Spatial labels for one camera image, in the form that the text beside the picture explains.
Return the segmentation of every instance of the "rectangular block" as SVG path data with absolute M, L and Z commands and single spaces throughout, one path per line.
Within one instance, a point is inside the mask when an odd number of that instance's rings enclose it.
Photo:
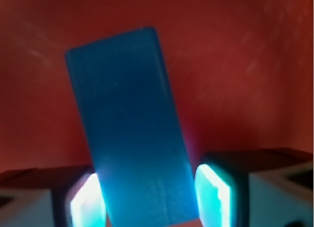
M 196 219 L 192 171 L 156 31 L 72 49 L 66 60 L 112 225 Z

